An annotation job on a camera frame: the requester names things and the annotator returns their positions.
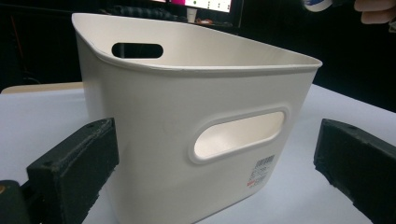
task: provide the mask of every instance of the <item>barcode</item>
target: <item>barcode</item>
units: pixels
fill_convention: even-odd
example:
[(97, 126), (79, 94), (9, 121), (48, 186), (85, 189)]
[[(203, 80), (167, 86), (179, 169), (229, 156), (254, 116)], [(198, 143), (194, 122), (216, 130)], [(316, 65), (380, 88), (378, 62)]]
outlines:
[(267, 176), (267, 175), (264, 175), (264, 176), (262, 176), (262, 177), (256, 179), (256, 181), (254, 182), (254, 186), (260, 184), (260, 183), (264, 180), (264, 178), (265, 178), (266, 176)]
[(274, 156), (267, 157), (267, 158), (262, 159), (262, 160), (260, 160), (260, 161), (257, 161), (256, 167), (255, 167), (255, 168), (257, 168), (257, 167), (259, 167), (259, 166), (263, 166), (263, 165), (264, 165), (265, 163), (267, 163), (267, 162), (273, 161), (273, 160), (274, 160), (274, 157), (275, 157), (275, 155), (274, 155)]

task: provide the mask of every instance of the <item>white plastic bin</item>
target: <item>white plastic bin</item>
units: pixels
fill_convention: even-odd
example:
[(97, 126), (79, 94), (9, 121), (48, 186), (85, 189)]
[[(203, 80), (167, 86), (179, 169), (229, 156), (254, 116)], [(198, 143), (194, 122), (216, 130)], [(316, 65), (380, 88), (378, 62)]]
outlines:
[[(187, 23), (78, 13), (73, 24), (90, 117), (116, 121), (106, 189), (121, 224), (192, 223), (261, 189), (321, 66)], [(119, 43), (163, 52), (120, 58)]]

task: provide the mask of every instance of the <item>dark wall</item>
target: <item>dark wall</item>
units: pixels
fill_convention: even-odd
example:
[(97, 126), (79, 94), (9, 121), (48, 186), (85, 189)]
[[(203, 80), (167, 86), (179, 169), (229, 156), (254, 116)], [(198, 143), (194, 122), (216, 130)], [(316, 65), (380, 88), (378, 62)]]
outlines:
[(352, 4), (310, 12), (299, 0), (245, 0), (242, 35), (323, 61), (314, 83), (396, 112), (396, 34)]
[[(9, 2), (38, 9), (0, 7), (1, 90), (36, 82), (80, 81), (72, 12), (98, 13), (99, 8), (118, 4), (148, 6), (134, 0), (0, 4)], [(361, 24), (361, 14), (352, 4), (313, 13), (300, 0), (243, 2), (238, 34), (318, 58), (323, 66), (315, 84), (396, 112), (396, 34), (388, 32), (387, 24)]]

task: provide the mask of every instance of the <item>black rubber block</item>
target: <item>black rubber block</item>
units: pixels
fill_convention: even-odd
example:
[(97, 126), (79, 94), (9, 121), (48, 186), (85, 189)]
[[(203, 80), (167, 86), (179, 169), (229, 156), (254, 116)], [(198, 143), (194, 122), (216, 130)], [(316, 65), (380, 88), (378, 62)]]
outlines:
[(82, 127), (27, 167), (42, 195), (46, 224), (82, 223), (119, 163), (113, 119)]
[(373, 223), (396, 223), (395, 146), (357, 127), (324, 119), (314, 164)]

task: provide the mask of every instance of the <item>label sticker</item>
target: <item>label sticker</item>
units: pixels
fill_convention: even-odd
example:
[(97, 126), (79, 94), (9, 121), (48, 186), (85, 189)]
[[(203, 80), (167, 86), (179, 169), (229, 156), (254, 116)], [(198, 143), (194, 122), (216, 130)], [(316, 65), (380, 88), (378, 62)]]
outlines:
[(259, 185), (265, 179), (270, 170), (274, 157), (275, 155), (257, 161), (256, 166), (251, 172), (250, 179), (247, 182), (248, 187), (253, 188), (256, 185)]

